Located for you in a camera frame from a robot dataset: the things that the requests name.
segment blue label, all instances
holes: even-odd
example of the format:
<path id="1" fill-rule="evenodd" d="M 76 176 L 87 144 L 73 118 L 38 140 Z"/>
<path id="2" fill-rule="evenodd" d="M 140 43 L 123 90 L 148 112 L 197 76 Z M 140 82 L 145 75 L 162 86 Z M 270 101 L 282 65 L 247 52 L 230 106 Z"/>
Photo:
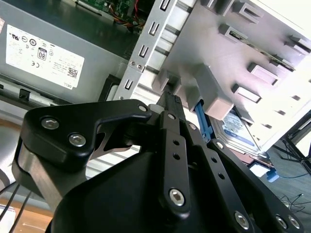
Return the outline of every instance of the blue label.
<path id="1" fill-rule="evenodd" d="M 231 137 L 235 137 L 236 139 L 238 139 L 238 140 L 240 140 L 240 141 L 242 141 L 242 142 L 247 143 L 248 145 L 251 145 L 251 146 L 253 146 L 253 147 L 255 146 L 254 143 L 252 143 L 251 141 L 249 141 L 249 140 L 247 140 L 247 139 L 245 139 L 245 138 L 243 138 L 243 137 L 240 137 L 240 136 L 236 135 L 236 134 L 233 133 L 233 132 L 230 132 L 230 131 L 228 131 L 228 130 L 224 130 L 224 132 L 225 132 L 227 135 L 231 136 Z"/>

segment screw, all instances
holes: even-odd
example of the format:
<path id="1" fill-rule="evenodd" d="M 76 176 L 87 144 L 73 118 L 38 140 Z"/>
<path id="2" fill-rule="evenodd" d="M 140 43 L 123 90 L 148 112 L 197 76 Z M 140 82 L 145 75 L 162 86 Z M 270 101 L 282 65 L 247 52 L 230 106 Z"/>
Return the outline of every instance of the screw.
<path id="1" fill-rule="evenodd" d="M 216 145 L 220 148 L 220 149 L 223 149 L 224 146 L 220 143 L 220 142 L 216 142 Z"/>
<path id="2" fill-rule="evenodd" d="M 192 128 L 193 130 L 196 130 L 196 126 L 192 123 L 189 124 L 190 128 Z"/>
<path id="3" fill-rule="evenodd" d="M 141 106 L 141 105 L 139 106 L 139 109 L 142 110 L 143 112 L 147 111 L 147 109 L 144 106 Z"/>
<path id="4" fill-rule="evenodd" d="M 277 222 L 278 222 L 284 229 L 287 228 L 286 223 L 284 222 L 284 220 L 283 220 L 279 215 L 276 216 L 276 219 L 277 219 Z"/>
<path id="5" fill-rule="evenodd" d="M 297 222 L 296 219 L 294 219 L 292 216 L 288 215 L 288 219 L 290 220 L 291 224 L 296 227 L 297 229 L 300 228 L 300 225 L 299 223 Z"/>
<path id="6" fill-rule="evenodd" d="M 53 118 L 45 118 L 41 121 L 41 125 L 48 130 L 55 130 L 59 127 L 57 120 Z"/>
<path id="7" fill-rule="evenodd" d="M 245 230 L 249 229 L 249 223 L 245 216 L 241 214 L 239 211 L 234 212 L 234 218 L 236 222 Z"/>
<path id="8" fill-rule="evenodd" d="M 172 115 L 172 114 L 168 114 L 168 116 L 169 116 L 170 119 L 173 119 L 173 120 L 176 119 L 176 117 L 174 115 Z"/>
<path id="9" fill-rule="evenodd" d="M 69 142 L 75 147 L 82 147 L 86 144 L 86 138 L 81 134 L 74 133 L 69 136 Z"/>
<path id="10" fill-rule="evenodd" d="M 170 190 L 170 198 L 175 205 L 182 206 L 185 204 L 185 198 L 183 194 L 177 189 Z"/>

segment power supply label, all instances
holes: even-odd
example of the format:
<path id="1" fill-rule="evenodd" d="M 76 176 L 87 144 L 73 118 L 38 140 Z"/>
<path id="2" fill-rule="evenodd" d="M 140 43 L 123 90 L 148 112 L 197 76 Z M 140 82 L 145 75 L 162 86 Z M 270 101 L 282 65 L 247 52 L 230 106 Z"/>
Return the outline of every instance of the power supply label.
<path id="1" fill-rule="evenodd" d="M 78 86 L 84 58 L 7 25 L 6 63 L 72 90 Z"/>

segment barcode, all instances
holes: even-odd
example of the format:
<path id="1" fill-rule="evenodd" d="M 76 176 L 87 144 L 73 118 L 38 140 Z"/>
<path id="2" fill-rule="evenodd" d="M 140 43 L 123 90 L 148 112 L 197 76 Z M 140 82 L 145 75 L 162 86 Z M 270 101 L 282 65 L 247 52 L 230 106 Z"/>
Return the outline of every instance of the barcode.
<path id="1" fill-rule="evenodd" d="M 77 75 L 78 75 L 78 71 L 75 70 L 75 69 L 69 68 L 67 75 L 72 77 L 72 78 L 74 78 L 74 79 L 76 79 Z"/>

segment hard drive label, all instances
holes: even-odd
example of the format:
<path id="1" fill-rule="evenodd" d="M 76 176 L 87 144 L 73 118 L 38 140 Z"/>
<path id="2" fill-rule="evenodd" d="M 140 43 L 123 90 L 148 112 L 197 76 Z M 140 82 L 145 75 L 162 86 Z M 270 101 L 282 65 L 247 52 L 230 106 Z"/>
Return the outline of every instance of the hard drive label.
<path id="1" fill-rule="evenodd" d="M 238 116 L 228 113 L 224 118 L 223 130 L 227 135 L 247 143 L 248 145 L 255 146 L 252 142 L 253 140 L 249 134 L 249 131 L 243 125 Z"/>
<path id="2" fill-rule="evenodd" d="M 6 63 L 72 90 L 78 86 L 84 58 L 7 25 Z"/>
<path id="3" fill-rule="evenodd" d="M 0 33 L 2 31 L 3 26 L 4 26 L 4 20 L 0 18 Z"/>

